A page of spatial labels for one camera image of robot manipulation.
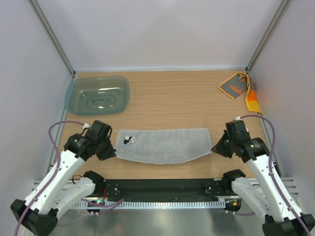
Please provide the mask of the grey panda towel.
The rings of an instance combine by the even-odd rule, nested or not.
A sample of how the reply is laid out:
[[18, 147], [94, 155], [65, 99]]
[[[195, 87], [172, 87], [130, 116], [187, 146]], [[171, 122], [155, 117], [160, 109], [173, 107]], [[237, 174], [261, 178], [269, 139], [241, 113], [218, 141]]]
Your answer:
[[146, 164], [181, 164], [212, 153], [207, 128], [173, 130], [119, 130], [118, 158]]

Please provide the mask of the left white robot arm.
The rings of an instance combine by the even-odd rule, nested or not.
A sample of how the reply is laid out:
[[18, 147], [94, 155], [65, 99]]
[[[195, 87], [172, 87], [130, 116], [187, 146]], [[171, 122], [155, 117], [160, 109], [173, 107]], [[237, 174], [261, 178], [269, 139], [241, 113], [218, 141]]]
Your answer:
[[23, 200], [15, 199], [11, 204], [10, 209], [17, 220], [15, 235], [24, 226], [37, 236], [47, 236], [74, 204], [89, 195], [98, 197], [104, 192], [104, 178], [93, 171], [85, 172], [78, 182], [62, 191], [69, 178], [90, 157], [95, 155], [103, 161], [116, 155], [110, 141], [110, 125], [99, 120], [92, 125], [81, 125], [82, 133], [68, 138], [63, 151], [57, 152], [56, 163], [41, 183]]

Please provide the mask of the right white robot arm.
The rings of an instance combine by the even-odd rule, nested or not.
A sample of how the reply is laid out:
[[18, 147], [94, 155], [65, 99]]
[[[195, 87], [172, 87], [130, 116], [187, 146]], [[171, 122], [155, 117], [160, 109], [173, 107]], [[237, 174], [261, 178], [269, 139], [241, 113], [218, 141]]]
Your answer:
[[262, 221], [266, 236], [309, 236], [315, 226], [311, 214], [305, 214], [294, 201], [271, 160], [271, 152], [261, 138], [251, 138], [245, 123], [234, 120], [212, 152], [231, 158], [237, 155], [255, 174], [257, 190], [240, 170], [223, 174], [222, 190], [237, 194]]

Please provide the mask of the teal plastic container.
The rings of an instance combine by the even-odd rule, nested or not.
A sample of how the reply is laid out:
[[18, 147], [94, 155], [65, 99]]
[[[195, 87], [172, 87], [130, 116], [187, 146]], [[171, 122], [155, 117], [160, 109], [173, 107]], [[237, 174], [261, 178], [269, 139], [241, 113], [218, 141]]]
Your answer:
[[64, 106], [80, 116], [116, 114], [126, 108], [129, 96], [129, 82], [123, 76], [83, 78], [69, 85]]

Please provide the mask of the grey orange towel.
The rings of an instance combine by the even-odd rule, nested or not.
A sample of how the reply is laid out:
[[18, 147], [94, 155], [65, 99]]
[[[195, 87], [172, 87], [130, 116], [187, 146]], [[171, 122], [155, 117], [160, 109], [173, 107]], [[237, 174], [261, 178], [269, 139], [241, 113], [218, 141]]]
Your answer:
[[245, 93], [245, 106], [249, 112], [263, 115], [255, 85], [247, 73], [237, 72], [219, 84], [218, 89], [231, 99]]

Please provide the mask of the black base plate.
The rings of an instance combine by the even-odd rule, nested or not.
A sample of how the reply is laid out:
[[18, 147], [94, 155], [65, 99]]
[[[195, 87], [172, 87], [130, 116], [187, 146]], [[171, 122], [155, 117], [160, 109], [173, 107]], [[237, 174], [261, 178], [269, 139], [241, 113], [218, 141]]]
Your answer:
[[107, 179], [101, 182], [100, 191], [108, 197], [127, 193], [190, 192], [209, 196], [234, 195], [231, 187], [220, 178], [199, 179]]

